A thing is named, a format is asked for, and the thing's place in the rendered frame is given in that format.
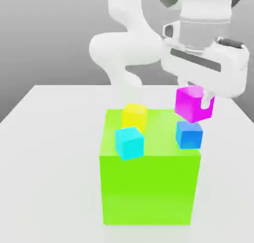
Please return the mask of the large green box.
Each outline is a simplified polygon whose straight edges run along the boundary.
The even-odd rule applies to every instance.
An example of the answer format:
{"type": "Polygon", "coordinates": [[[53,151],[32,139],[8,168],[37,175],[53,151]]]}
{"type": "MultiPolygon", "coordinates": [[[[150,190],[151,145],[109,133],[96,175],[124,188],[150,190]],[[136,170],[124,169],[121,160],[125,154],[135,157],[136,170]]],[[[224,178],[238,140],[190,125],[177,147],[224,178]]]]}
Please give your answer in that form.
{"type": "Polygon", "coordinates": [[[115,150],[122,111],[106,112],[99,154],[105,225],[188,225],[201,155],[176,141],[181,117],[172,109],[150,109],[144,156],[123,161],[115,150]]]}

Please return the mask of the small yellow cube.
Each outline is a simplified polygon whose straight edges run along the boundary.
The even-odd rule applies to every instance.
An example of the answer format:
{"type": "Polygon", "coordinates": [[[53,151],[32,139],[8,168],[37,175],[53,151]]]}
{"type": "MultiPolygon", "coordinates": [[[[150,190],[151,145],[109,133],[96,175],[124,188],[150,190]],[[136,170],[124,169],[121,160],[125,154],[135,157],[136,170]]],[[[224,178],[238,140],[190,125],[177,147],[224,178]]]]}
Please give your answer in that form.
{"type": "Polygon", "coordinates": [[[147,106],[127,104],[122,111],[122,128],[136,127],[142,134],[147,124],[147,106]]]}

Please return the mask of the small blue cube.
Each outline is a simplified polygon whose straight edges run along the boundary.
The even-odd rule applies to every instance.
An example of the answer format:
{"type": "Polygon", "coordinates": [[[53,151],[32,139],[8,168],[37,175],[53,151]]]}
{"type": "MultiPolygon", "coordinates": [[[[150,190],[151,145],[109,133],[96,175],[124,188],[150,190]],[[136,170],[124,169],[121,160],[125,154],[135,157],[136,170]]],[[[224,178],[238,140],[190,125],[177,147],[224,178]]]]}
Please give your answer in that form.
{"type": "Polygon", "coordinates": [[[203,130],[198,123],[178,121],[176,126],[176,141],[180,149],[200,149],[203,130]]]}

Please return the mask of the small magenta cube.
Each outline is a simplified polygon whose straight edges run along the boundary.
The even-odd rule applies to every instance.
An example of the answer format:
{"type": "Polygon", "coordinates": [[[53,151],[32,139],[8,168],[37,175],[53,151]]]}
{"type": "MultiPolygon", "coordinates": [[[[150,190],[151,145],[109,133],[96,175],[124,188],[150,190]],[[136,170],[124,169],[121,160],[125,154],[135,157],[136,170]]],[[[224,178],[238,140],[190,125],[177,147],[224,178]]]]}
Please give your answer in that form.
{"type": "Polygon", "coordinates": [[[201,108],[202,98],[203,88],[198,85],[178,88],[176,92],[175,113],[189,123],[211,118],[215,98],[212,98],[207,109],[201,108]]]}

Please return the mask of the small cyan cube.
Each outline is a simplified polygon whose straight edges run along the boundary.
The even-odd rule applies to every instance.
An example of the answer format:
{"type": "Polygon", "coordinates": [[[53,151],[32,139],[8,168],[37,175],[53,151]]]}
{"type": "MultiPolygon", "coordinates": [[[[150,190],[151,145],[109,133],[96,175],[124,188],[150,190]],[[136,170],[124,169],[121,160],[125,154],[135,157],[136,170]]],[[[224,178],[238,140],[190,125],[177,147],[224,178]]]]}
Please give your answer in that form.
{"type": "Polygon", "coordinates": [[[136,127],[115,130],[115,149],[123,161],[144,156],[144,136],[136,127]]]}

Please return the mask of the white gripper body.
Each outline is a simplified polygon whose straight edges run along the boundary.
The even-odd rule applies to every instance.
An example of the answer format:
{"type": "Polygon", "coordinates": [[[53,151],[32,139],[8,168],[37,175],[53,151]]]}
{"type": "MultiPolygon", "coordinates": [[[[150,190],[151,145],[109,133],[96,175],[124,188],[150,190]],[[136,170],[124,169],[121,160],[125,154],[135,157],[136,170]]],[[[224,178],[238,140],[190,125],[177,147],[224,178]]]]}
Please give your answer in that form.
{"type": "Polygon", "coordinates": [[[250,53],[240,48],[213,42],[201,54],[185,51],[173,38],[163,41],[161,65],[183,81],[190,81],[216,95],[233,98],[246,89],[250,53]]]}

